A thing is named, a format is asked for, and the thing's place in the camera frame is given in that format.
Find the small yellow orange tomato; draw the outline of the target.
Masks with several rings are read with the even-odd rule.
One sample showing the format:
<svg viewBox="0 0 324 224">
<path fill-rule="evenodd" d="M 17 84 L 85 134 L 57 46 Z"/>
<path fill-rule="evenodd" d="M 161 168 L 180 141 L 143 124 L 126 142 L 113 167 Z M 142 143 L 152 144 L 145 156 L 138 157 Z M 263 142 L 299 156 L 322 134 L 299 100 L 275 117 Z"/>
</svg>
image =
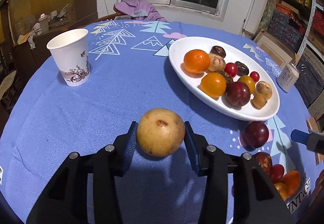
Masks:
<svg viewBox="0 0 324 224">
<path fill-rule="evenodd" d="M 250 94 L 254 93 L 255 90 L 255 82 L 253 81 L 253 79 L 250 76 L 241 76 L 238 79 L 238 82 L 243 82 L 244 84 L 246 84 L 250 90 Z"/>
</svg>

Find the white paper cup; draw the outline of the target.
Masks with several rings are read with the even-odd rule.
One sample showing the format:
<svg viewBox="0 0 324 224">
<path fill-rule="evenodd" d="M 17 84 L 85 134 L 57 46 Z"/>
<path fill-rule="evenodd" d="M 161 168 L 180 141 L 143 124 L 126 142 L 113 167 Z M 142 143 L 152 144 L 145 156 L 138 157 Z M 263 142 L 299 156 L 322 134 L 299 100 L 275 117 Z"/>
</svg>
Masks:
<svg viewBox="0 0 324 224">
<path fill-rule="evenodd" d="M 70 87 L 84 84 L 90 77 L 87 35 L 87 29 L 73 29 L 47 43 L 47 49 Z"/>
</svg>

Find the white beverage can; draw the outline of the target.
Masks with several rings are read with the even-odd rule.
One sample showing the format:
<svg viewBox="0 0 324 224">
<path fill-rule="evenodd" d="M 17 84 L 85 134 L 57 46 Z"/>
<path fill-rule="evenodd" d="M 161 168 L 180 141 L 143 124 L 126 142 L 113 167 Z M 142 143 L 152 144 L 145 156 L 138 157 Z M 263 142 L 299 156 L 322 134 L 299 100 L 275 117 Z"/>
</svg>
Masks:
<svg viewBox="0 0 324 224">
<path fill-rule="evenodd" d="M 277 84 L 284 92 L 289 92 L 299 78 L 299 71 L 292 63 L 285 65 L 277 78 Z"/>
</svg>

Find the small dark mangosteen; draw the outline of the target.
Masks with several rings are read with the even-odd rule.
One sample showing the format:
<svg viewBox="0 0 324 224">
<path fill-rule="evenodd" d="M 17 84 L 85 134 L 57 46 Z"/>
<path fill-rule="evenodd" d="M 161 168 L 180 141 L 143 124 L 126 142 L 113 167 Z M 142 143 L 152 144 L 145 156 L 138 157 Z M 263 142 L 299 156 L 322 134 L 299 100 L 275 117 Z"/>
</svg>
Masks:
<svg viewBox="0 0 324 224">
<path fill-rule="evenodd" d="M 226 57 L 226 52 L 221 46 L 212 46 L 210 52 L 219 55 L 222 58 Z"/>
</svg>

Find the dark brown mangosteen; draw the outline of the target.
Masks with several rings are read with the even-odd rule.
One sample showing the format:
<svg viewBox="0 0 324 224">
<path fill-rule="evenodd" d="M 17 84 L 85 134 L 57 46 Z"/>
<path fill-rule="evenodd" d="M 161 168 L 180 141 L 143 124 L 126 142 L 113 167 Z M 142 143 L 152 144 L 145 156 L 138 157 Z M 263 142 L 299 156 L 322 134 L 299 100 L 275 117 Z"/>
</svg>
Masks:
<svg viewBox="0 0 324 224">
<path fill-rule="evenodd" d="M 249 75 L 249 69 L 245 64 L 241 63 L 240 61 L 236 61 L 235 65 L 237 67 L 237 75 L 238 76 L 248 76 Z"/>
</svg>

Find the large orange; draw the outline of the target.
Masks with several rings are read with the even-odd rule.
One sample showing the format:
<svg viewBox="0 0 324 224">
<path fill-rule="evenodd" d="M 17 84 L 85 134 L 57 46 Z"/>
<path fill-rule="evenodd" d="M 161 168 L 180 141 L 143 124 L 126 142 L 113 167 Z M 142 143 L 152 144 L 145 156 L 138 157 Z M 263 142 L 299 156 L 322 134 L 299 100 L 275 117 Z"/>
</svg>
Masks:
<svg viewBox="0 0 324 224">
<path fill-rule="evenodd" d="M 209 54 L 200 49 L 187 52 L 183 59 L 184 68 L 192 74 L 201 74 L 210 66 Z"/>
</svg>

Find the yellow potato like fruit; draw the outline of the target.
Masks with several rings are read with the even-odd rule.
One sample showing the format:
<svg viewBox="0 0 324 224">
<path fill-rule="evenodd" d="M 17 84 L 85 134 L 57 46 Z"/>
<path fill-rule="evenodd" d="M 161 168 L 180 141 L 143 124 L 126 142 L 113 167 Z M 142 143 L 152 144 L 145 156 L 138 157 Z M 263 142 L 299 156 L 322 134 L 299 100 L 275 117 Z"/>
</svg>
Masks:
<svg viewBox="0 0 324 224">
<path fill-rule="evenodd" d="M 182 118 L 164 108 L 147 111 L 140 119 L 136 137 L 140 148 L 148 155 L 166 157 L 175 153 L 184 140 Z"/>
</svg>

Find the orange fruit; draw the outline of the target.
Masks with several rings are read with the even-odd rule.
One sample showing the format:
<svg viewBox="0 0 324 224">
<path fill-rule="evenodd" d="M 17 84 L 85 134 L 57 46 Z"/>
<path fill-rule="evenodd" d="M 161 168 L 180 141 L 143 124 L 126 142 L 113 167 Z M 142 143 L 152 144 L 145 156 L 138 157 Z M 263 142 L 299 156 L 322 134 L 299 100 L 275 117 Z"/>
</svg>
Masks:
<svg viewBox="0 0 324 224">
<path fill-rule="evenodd" d="M 281 179 L 281 183 L 287 186 L 287 194 L 290 198 L 300 186 L 300 173 L 298 171 L 290 171 Z"/>
</svg>

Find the dark red plum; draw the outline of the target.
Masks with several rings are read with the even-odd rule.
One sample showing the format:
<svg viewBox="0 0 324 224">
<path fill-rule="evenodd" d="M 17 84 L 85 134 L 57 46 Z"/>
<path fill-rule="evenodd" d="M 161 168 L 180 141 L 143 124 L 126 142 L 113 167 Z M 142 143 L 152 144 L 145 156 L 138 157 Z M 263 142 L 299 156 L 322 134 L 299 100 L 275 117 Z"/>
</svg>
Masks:
<svg viewBox="0 0 324 224">
<path fill-rule="evenodd" d="M 227 85 L 225 96 L 230 105 L 240 108 L 250 101 L 250 89 L 243 82 L 232 82 Z"/>
<path fill-rule="evenodd" d="M 269 129 L 263 122 L 253 121 L 243 131 L 243 138 L 254 149 L 262 147 L 268 141 Z"/>
</svg>

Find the white oval plate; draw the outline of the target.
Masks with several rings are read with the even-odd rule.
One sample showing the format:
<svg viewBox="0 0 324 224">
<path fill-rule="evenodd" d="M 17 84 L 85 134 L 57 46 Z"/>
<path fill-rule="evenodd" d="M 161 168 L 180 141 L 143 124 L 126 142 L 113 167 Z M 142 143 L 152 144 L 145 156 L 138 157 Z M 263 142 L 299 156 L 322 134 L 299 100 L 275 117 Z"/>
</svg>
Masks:
<svg viewBox="0 0 324 224">
<path fill-rule="evenodd" d="M 185 37 L 169 48 L 182 83 L 202 102 L 235 119 L 266 121 L 280 105 L 266 70 L 239 49 L 207 37 Z"/>
</svg>

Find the red cherry tomato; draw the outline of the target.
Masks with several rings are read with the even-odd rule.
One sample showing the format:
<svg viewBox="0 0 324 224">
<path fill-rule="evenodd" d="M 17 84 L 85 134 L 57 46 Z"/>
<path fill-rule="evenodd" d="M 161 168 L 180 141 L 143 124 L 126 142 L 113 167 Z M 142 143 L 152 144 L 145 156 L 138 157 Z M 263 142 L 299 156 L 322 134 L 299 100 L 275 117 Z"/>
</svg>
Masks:
<svg viewBox="0 0 324 224">
<path fill-rule="evenodd" d="M 256 72 L 256 71 L 252 71 L 252 72 L 250 73 L 250 77 L 251 77 L 251 79 L 254 81 L 255 84 L 258 83 L 259 80 L 260 80 L 260 75 L 259 75 L 259 73 Z"/>
</svg>

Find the blue patterned tablecloth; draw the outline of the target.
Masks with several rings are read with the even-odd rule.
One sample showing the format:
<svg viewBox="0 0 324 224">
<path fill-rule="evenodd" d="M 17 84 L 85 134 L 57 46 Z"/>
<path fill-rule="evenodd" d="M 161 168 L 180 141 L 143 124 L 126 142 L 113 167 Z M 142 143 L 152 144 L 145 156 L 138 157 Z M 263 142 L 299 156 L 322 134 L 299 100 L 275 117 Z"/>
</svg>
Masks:
<svg viewBox="0 0 324 224">
<path fill-rule="evenodd" d="M 48 58 L 29 79 L 4 127 L 1 192 L 23 222 L 68 154 L 96 153 L 153 108 L 174 111 L 225 153 L 246 151 L 238 137 L 247 122 L 204 104 L 180 81 L 167 57 L 155 56 L 166 54 L 170 41 L 203 36 L 228 43 L 260 64 L 276 86 L 281 72 L 275 63 L 267 64 L 270 56 L 253 41 L 222 30 L 180 22 L 155 30 L 153 23 L 122 21 L 93 34 L 95 27 L 86 27 L 91 69 L 86 83 L 69 87 Z M 262 150 L 302 177 L 302 191 L 295 197 L 299 208 L 292 213 L 296 221 L 311 202 L 323 163 L 316 166 L 314 153 L 288 140 L 294 129 L 308 131 L 310 114 L 296 88 L 288 93 L 277 88 L 281 104 L 268 121 L 270 140 Z M 206 178 L 191 169 L 185 145 L 162 159 L 140 151 L 134 152 L 126 176 L 116 178 L 124 223 L 198 223 Z"/>
</svg>

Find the striped yellow apple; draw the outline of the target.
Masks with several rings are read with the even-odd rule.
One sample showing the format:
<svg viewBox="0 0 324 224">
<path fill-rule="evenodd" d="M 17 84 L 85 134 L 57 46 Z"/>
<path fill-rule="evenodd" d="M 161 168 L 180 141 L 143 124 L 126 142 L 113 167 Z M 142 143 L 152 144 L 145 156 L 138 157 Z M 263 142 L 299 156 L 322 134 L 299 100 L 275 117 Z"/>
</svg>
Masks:
<svg viewBox="0 0 324 224">
<path fill-rule="evenodd" d="M 224 58 L 214 53 L 209 53 L 208 56 L 210 59 L 210 65 L 208 67 L 208 70 L 210 72 L 224 71 L 226 67 L 226 62 Z"/>
</svg>

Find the tan bumpy fruit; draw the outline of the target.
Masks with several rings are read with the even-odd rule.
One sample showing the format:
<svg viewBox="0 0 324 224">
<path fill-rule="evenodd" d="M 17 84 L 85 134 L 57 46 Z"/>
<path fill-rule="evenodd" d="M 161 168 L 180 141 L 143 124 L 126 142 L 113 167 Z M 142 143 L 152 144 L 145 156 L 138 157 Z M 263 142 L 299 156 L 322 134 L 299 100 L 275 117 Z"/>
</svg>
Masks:
<svg viewBox="0 0 324 224">
<path fill-rule="evenodd" d="M 268 100 L 263 94 L 257 93 L 254 98 L 252 99 L 252 105 L 256 109 L 262 109 Z"/>
<path fill-rule="evenodd" d="M 254 95 L 262 94 L 266 100 L 272 97 L 272 87 L 265 81 L 259 81 L 254 90 Z"/>
</svg>

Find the dark striped fruit lower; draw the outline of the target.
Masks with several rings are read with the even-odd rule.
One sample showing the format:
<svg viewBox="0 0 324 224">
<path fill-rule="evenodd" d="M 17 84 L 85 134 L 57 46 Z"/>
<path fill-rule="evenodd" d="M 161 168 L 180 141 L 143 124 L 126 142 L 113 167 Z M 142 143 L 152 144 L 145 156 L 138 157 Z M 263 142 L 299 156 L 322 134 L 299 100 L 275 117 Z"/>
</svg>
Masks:
<svg viewBox="0 0 324 224">
<path fill-rule="evenodd" d="M 254 154 L 254 158 L 258 162 L 259 166 L 264 170 L 264 172 L 269 175 L 272 169 L 271 156 L 268 153 L 261 151 Z"/>
</svg>

